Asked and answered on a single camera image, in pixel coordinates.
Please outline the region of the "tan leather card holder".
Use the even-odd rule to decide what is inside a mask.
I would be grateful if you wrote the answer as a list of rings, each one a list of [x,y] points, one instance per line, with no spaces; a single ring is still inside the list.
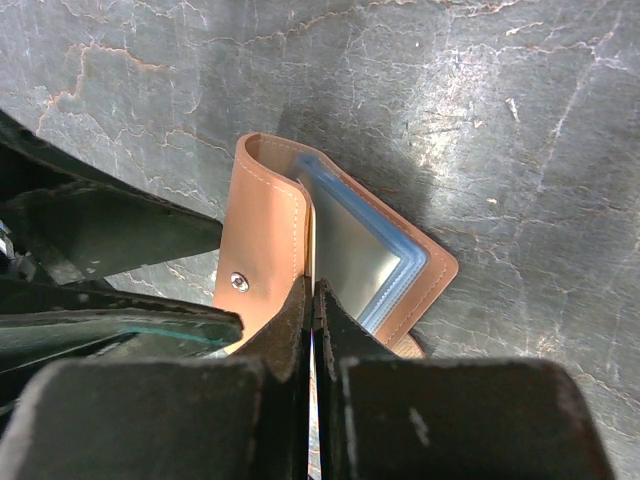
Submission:
[[[404,358],[456,259],[327,155],[266,133],[236,145],[213,304],[255,336],[300,277],[327,281],[346,313]]]

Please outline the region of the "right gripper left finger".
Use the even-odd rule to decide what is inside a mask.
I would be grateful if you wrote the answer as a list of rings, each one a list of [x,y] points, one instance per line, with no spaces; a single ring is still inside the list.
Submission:
[[[309,282],[234,354],[58,354],[1,368],[5,479],[267,479],[306,473]]]

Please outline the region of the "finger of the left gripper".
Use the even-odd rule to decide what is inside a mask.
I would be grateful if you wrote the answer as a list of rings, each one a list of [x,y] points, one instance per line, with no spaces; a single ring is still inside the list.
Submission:
[[[192,357],[242,337],[236,313],[115,290],[1,279],[1,368],[63,353],[108,358]]]
[[[107,174],[1,116],[1,220],[54,280],[93,280],[219,248],[220,221]]]

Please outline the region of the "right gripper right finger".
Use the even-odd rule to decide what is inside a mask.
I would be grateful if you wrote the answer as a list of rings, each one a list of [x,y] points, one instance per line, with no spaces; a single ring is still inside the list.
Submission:
[[[580,388],[533,358],[403,359],[315,288],[326,479],[610,479]]]

